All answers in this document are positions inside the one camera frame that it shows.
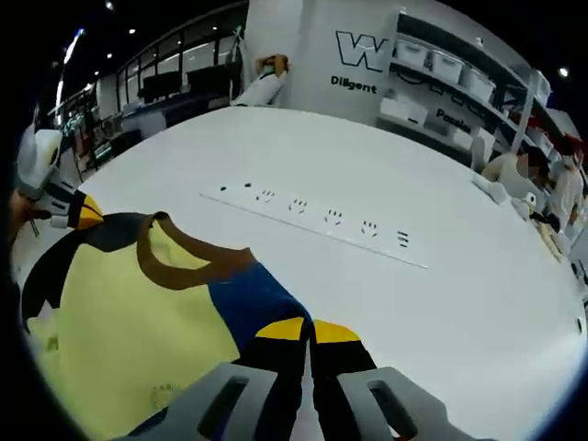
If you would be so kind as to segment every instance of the black fabric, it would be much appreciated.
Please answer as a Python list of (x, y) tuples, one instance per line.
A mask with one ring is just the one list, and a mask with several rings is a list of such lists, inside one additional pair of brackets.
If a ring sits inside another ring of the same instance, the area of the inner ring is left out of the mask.
[(560, 218), (558, 218), (555, 214), (553, 213), (548, 213), (546, 216), (537, 213), (536, 211), (531, 213), (531, 216), (529, 216), (530, 219), (537, 221), (537, 222), (541, 222), (541, 223), (546, 223), (547, 225), (551, 225), (551, 228), (553, 228), (553, 231), (558, 232), (561, 228), (560, 225)]
[(277, 373), (255, 431), (255, 441), (288, 441), (302, 402), (306, 334), (299, 341), (256, 337), (235, 365)]
[(325, 441), (360, 441), (351, 407), (337, 376), (375, 369), (360, 341), (317, 344), (311, 339), (314, 409), (319, 414)]
[(75, 228), (77, 227), (77, 222), (80, 220), (80, 214), (82, 213), (82, 207), (84, 206), (85, 194), (81, 191), (76, 191), (72, 196), (70, 196), (70, 199), (70, 208), (67, 211), (67, 226)]
[(150, 416), (148, 419), (143, 421), (137, 427), (135, 427), (131, 432), (129, 432), (129, 436), (139, 436), (144, 434), (145, 432), (153, 429), (156, 425), (162, 423), (167, 416), (167, 407), (163, 408), (158, 413)]
[(87, 230), (72, 231), (52, 246), (33, 266), (22, 289), (21, 313), (28, 331), (27, 319), (37, 317), (43, 303), (59, 308), (63, 284), (75, 252), (82, 243), (109, 253), (137, 241), (145, 215), (117, 213), (104, 217), (104, 222)]

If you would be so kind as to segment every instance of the shelf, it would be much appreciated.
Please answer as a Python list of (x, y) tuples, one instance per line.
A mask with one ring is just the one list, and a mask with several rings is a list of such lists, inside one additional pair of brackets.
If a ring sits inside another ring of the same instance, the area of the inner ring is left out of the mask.
[(533, 115), (537, 116), (539, 119), (541, 119), (545, 123), (545, 125), (546, 125), (545, 129), (548, 133), (555, 133), (558, 136), (558, 138), (563, 138), (565, 133), (563, 131), (561, 131), (560, 127), (555, 122), (555, 119), (553, 119), (553, 117), (551, 117), (551, 115), (548, 112), (548, 108), (545, 107), (543, 105), (543, 103), (539, 102), (534, 96), (533, 96), (533, 110), (531, 113)]
[(455, 144), (448, 137), (436, 131), (386, 113), (379, 113), (378, 120), (379, 122), (376, 125), (380, 129), (391, 131), (409, 140), (419, 142), (422, 145), (451, 157), (467, 167), (471, 164), (471, 152), (468, 149)]
[[(415, 66), (395, 58), (392, 59), (390, 68), (408, 74), (417, 74), (421, 78), (426, 79), (429, 83), (448, 89), (451, 93), (459, 96), (460, 98), (467, 99), (469, 102), (476, 105), (476, 107), (478, 107), (485, 113), (490, 114), (492, 117), (497, 119), (498, 122), (503, 124), (503, 126), (507, 127), (509, 130), (512, 130), (514, 133), (516, 133), (516, 131), (518, 130), (516, 124), (513, 121), (511, 121), (508, 117), (506, 117), (503, 113), (501, 113), (500, 110), (494, 108), (490, 103), (482, 101), (477, 96), (473, 95), (463, 85), (453, 83), (444, 78), (443, 76), (437, 75), (436, 73), (431, 72), (424, 67)], [(523, 140), (528, 145), (536, 147), (535, 143), (532, 142), (530, 138), (528, 138), (526, 135), (524, 136)]]
[[(432, 23), (407, 14), (401, 14), (398, 21), (398, 33), (435, 45), (439, 49), (457, 56), (459, 59), (490, 76), (496, 83), (504, 83), (522, 88), (523, 96), (528, 90), (529, 85), (517, 73), (494, 58), (486, 50)], [(554, 133), (559, 137), (563, 136), (563, 132), (553, 117), (547, 112), (547, 108), (534, 96), (533, 110), (534, 114), (545, 123), (545, 129), (548, 133)]]
[(441, 49), (468, 62), (489, 75), (492, 79), (509, 85), (520, 85), (526, 89), (526, 84), (520, 76), (495, 59), (486, 50), (432, 23), (428, 23), (417, 17), (401, 14), (398, 21), (398, 32), (435, 45), (442, 43), (439, 46)]

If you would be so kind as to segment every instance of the folded shirt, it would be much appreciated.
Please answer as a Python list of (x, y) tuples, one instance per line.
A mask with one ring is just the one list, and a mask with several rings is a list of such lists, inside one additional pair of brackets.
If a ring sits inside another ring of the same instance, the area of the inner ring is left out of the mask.
[(65, 236), (31, 271), (22, 313), (46, 379), (94, 439), (129, 433), (271, 323), (310, 320), (249, 249), (191, 238), (165, 213)]

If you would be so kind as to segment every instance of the robotic arm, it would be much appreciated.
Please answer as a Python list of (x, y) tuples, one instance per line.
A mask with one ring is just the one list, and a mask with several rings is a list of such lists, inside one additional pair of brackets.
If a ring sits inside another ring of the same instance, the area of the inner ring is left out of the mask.
[(102, 222), (102, 212), (91, 197), (62, 176), (62, 138), (59, 130), (35, 132), (34, 124), (28, 126), (18, 150), (16, 187), (39, 209), (50, 213), (51, 226), (83, 230)]

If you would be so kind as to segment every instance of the window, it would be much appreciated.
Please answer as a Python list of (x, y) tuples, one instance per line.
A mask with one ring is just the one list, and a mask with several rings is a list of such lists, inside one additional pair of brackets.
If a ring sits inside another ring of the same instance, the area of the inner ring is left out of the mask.
[(179, 71), (180, 69), (180, 54), (172, 55), (161, 60), (157, 65), (157, 73), (165, 74), (167, 72)]
[(141, 69), (141, 88), (145, 87), (145, 78), (155, 75), (155, 65), (149, 66), (147, 69)]
[(245, 26), (247, 22), (248, 5), (231, 8), (220, 14), (219, 30), (233, 32), (238, 26)]
[(212, 40), (212, 35), (215, 32), (213, 28), (217, 26), (216, 23), (215, 17), (208, 17), (186, 27), (184, 29), (185, 45), (189, 46), (191, 43), (203, 40), (206, 37), (210, 37)]
[(174, 51), (180, 49), (178, 42), (180, 41), (180, 34), (175, 34), (172, 37), (159, 43), (159, 59), (162, 60), (164, 57), (170, 55)]
[(133, 60), (127, 69), (129, 70), (129, 76), (136, 75), (139, 71), (139, 59)]
[(119, 103), (120, 110), (127, 105), (127, 88), (125, 87), (125, 71), (119, 73)]
[(234, 37), (227, 37), (219, 41), (219, 64), (224, 64), (225, 59), (229, 55), (229, 52), (231, 52), (234, 41)]
[(122, 110), (127, 105), (127, 90), (125, 89), (124, 82), (119, 86), (119, 100), (120, 110)]
[(188, 72), (209, 67), (214, 63), (214, 43), (204, 43), (184, 51), (184, 78), (182, 83), (187, 85)]
[(137, 92), (139, 92), (139, 82), (137, 75), (129, 77), (127, 87), (129, 88), (129, 102), (132, 103), (137, 100)]
[(150, 63), (155, 61), (155, 47), (152, 47), (150, 49), (148, 49), (147, 51), (145, 51), (142, 55), (141, 55), (141, 68), (144, 69), (145, 67), (147, 67)]

